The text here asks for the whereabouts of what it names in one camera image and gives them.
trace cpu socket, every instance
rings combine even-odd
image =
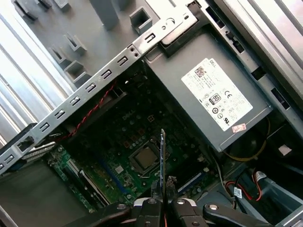
[[[151,142],[146,142],[129,156],[135,170],[142,176],[153,170],[160,161],[159,149]]]

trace white sticker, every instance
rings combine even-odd
[[[122,166],[118,166],[115,170],[118,174],[120,174],[123,172],[124,169],[122,168]]]
[[[233,133],[237,133],[237,132],[240,132],[240,131],[243,131],[243,130],[246,130],[246,124],[244,124],[244,123],[232,127],[232,132]]]
[[[182,81],[223,131],[252,109],[214,59],[205,58],[182,77]]]
[[[265,173],[263,173],[263,172],[261,172],[261,171],[257,171],[257,172],[256,172],[256,180],[257,180],[257,182],[258,182],[259,180],[265,178],[265,177],[267,177],[267,176],[265,175]]]
[[[234,187],[233,194],[234,196],[237,196],[238,198],[242,199],[242,190],[240,188]]]
[[[287,155],[292,150],[286,146],[285,144],[279,147],[279,151],[282,153],[283,156]]]

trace screw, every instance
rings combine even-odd
[[[149,204],[156,204],[157,201],[156,201],[155,199],[149,199],[149,200],[148,200],[148,203],[149,203]]]
[[[196,221],[194,221],[193,223],[191,223],[193,226],[199,226],[200,225],[200,223],[199,222],[196,222]]]
[[[182,204],[184,204],[184,203],[185,203],[185,201],[184,201],[184,200],[177,200],[177,204],[182,205]]]
[[[209,208],[210,208],[211,210],[217,210],[217,209],[219,209],[218,206],[213,205],[213,204],[209,205]]]
[[[126,208],[125,204],[119,204],[119,205],[117,206],[117,209],[118,209],[118,210],[124,210],[125,208]]]

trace barcode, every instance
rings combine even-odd
[[[202,77],[206,74],[206,71],[201,66],[195,70],[197,76]]]
[[[242,190],[240,188],[234,187],[233,194],[234,196],[237,196],[238,198],[242,199]]]

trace ce mark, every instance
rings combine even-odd
[[[227,96],[227,98],[232,97],[232,94],[230,93],[230,91],[225,91],[224,94]]]

